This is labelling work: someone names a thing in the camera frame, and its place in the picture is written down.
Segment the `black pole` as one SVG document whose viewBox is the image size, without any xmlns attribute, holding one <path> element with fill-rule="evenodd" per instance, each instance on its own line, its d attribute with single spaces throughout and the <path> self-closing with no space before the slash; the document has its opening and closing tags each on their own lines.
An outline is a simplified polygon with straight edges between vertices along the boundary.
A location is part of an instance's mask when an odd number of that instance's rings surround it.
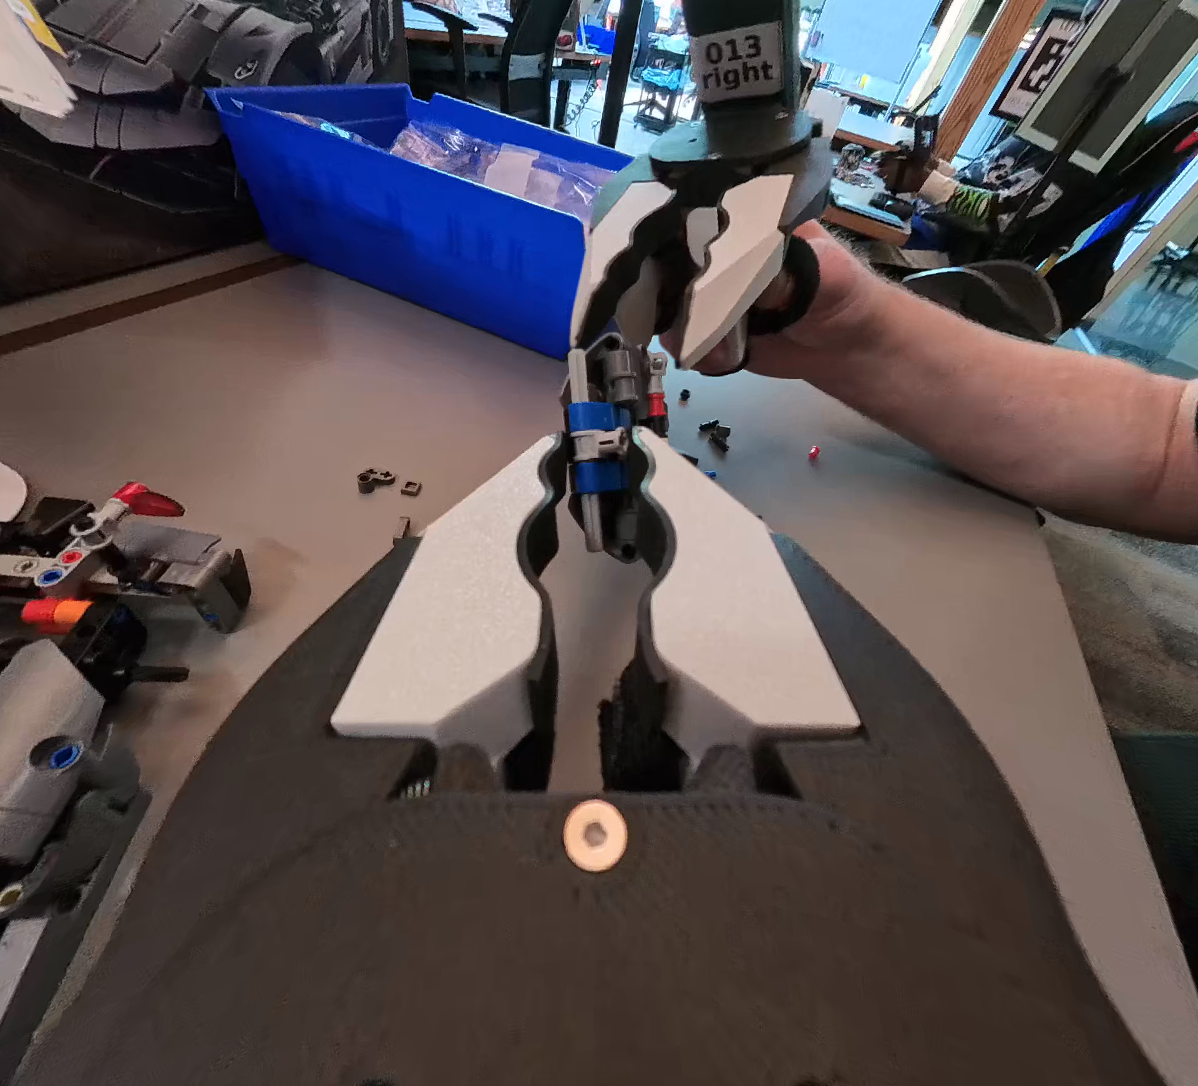
<svg viewBox="0 0 1198 1086">
<path fill-rule="evenodd" d="M 637 20 L 644 0 L 621 0 L 619 17 L 616 20 L 616 38 L 607 63 L 603 106 L 600 112 L 600 124 L 596 127 L 596 141 L 607 148 L 614 148 L 619 133 L 619 120 L 623 115 L 623 96 L 626 78 L 631 70 L 631 57 L 637 43 Z"/>
</svg>

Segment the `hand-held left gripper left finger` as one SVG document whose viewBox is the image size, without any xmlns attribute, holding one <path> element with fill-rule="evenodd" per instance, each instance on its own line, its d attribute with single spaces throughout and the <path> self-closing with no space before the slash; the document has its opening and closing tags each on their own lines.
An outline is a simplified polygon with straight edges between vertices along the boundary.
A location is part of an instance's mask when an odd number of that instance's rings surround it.
<svg viewBox="0 0 1198 1086">
<path fill-rule="evenodd" d="M 565 464 L 561 434 L 542 436 L 414 539 L 332 709 L 337 735 L 465 746 L 505 788 L 546 789 L 558 656 L 540 576 Z"/>
</svg>

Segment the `grey office chair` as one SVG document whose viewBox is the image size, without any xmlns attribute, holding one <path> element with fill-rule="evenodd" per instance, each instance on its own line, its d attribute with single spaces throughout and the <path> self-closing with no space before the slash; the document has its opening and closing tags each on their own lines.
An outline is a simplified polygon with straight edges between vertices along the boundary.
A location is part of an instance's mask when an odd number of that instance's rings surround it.
<svg viewBox="0 0 1198 1086">
<path fill-rule="evenodd" d="M 901 285 L 982 327 L 1020 339 L 1052 343 L 1064 331 L 1047 280 L 1013 259 L 922 269 L 906 274 Z"/>
</svg>

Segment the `grey monitor on stand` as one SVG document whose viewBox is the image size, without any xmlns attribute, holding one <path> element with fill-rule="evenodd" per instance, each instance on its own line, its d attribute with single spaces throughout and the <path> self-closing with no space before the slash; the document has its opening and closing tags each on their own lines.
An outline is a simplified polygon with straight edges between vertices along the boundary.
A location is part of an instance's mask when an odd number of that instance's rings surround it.
<svg viewBox="0 0 1198 1086">
<path fill-rule="evenodd" d="M 1101 0 L 1013 133 L 1099 173 L 1194 56 L 1195 0 Z"/>
</svg>

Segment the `large lego car model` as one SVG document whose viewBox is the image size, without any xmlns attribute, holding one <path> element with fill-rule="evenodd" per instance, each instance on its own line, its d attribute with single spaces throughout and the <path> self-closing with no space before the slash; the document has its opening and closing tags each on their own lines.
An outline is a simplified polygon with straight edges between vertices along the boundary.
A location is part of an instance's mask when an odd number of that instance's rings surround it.
<svg viewBox="0 0 1198 1086">
<path fill-rule="evenodd" d="M 244 555 L 167 525 L 183 506 L 141 481 L 94 504 L 45 495 L 1 521 L 1 1082 L 24 1056 L 148 805 L 111 726 L 145 662 L 146 604 L 213 632 L 251 597 Z"/>
</svg>

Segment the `whiteboard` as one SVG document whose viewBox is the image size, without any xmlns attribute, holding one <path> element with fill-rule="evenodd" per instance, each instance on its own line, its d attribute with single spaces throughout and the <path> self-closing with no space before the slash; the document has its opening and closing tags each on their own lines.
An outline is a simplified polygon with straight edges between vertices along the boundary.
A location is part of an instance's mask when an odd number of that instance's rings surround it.
<svg viewBox="0 0 1198 1086">
<path fill-rule="evenodd" d="M 822 0 L 803 56 L 901 84 L 943 0 Z"/>
</svg>

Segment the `dark grey lego wing assembly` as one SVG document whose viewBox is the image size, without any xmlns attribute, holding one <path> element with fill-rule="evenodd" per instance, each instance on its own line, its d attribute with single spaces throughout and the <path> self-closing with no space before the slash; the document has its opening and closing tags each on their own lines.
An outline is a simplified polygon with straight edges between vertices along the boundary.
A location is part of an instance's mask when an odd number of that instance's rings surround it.
<svg viewBox="0 0 1198 1086">
<path fill-rule="evenodd" d="M 616 331 L 565 355 L 561 416 L 570 514 L 588 551 L 624 563 L 638 556 L 633 434 L 666 434 L 666 369 L 661 350 L 630 343 Z"/>
</svg>

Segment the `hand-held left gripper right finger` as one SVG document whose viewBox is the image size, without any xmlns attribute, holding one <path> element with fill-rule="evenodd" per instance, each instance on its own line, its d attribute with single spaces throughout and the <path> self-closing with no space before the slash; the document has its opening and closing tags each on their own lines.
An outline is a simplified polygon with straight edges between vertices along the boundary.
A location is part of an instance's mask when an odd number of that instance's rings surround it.
<svg viewBox="0 0 1198 1086">
<path fill-rule="evenodd" d="M 649 581 L 631 658 L 600 705 L 603 786 L 675 791 L 714 749 L 754 767 L 777 742 L 859 735 L 772 528 L 649 429 L 630 467 Z"/>
</svg>

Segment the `black office chair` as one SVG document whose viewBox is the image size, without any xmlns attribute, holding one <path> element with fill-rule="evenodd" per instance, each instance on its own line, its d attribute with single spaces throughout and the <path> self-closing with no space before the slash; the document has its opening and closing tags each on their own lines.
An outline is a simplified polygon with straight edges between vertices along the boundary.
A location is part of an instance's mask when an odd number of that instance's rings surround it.
<svg viewBox="0 0 1198 1086">
<path fill-rule="evenodd" d="M 519 0 L 498 59 L 498 106 L 505 115 L 551 126 L 556 38 L 575 0 Z"/>
</svg>

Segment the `blue storage bin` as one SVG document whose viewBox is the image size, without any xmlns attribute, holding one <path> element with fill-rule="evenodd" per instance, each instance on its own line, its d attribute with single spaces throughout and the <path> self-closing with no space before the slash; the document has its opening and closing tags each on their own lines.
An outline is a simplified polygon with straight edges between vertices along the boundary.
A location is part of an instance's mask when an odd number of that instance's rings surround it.
<svg viewBox="0 0 1198 1086">
<path fill-rule="evenodd" d="M 390 154 L 439 122 L 609 173 L 624 152 L 406 84 L 208 89 L 265 239 L 351 280 L 561 359 L 586 225 Z"/>
</svg>

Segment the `lego set box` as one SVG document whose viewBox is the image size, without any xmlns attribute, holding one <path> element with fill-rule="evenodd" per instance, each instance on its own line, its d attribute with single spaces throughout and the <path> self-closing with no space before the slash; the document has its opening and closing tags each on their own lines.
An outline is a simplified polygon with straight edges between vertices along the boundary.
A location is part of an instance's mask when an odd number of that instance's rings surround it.
<svg viewBox="0 0 1198 1086">
<path fill-rule="evenodd" d="M 399 0 L 1 0 L 1 302 L 255 239 L 215 89 L 402 77 Z"/>
</svg>

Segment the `instruction booklet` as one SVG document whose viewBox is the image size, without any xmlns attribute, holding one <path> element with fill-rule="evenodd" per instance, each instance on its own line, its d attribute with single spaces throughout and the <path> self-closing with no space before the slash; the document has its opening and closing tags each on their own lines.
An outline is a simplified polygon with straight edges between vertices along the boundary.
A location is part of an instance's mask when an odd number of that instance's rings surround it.
<svg viewBox="0 0 1198 1086">
<path fill-rule="evenodd" d="M 66 117 L 76 98 L 53 59 L 64 52 L 31 0 L 1 0 L 1 101 Z"/>
</svg>

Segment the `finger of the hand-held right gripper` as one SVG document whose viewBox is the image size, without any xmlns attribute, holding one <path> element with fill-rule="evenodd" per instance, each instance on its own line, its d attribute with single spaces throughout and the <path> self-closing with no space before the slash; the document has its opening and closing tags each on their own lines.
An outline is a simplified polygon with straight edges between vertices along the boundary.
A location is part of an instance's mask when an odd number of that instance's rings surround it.
<svg viewBox="0 0 1198 1086">
<path fill-rule="evenodd" d="M 677 364 L 696 369 L 717 345 L 742 357 L 749 311 L 779 274 L 786 236 L 782 211 L 791 173 L 761 175 L 730 187 L 721 203 L 723 229 L 709 241 L 705 262 L 682 290 Z"/>
<path fill-rule="evenodd" d="M 607 329 L 647 345 L 679 317 L 696 273 L 686 213 L 654 180 L 630 182 L 596 210 L 570 313 L 570 346 L 588 348 Z"/>
</svg>

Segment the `person's right hand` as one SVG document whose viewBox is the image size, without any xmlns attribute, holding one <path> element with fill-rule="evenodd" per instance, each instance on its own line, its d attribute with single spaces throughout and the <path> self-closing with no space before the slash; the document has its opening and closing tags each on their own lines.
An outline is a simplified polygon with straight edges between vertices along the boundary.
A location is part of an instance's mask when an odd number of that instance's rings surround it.
<svg viewBox="0 0 1198 1086">
<path fill-rule="evenodd" d="M 786 329 L 745 338 L 744 352 L 737 357 L 726 341 L 719 341 L 695 364 L 698 374 L 745 371 L 801 380 L 817 355 L 833 353 L 856 339 L 873 306 L 889 299 L 891 285 L 819 222 L 807 220 L 793 231 L 789 248 L 798 246 L 807 248 L 805 269 L 817 267 L 815 287 L 807 287 L 805 278 L 782 266 L 749 311 L 787 313 L 800 297 L 805 299 L 805 311 Z"/>
</svg>

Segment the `wooden post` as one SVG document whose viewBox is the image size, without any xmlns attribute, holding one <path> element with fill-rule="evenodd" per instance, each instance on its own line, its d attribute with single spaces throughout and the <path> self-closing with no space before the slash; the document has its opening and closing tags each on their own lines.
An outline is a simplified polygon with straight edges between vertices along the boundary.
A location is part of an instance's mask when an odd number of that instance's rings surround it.
<svg viewBox="0 0 1198 1086">
<path fill-rule="evenodd" d="M 1003 0 L 980 47 L 941 112 L 936 127 L 934 155 L 948 161 L 955 155 L 971 124 L 980 115 L 989 94 L 999 84 L 1010 57 L 1017 50 L 1027 26 L 1045 0 Z"/>
</svg>

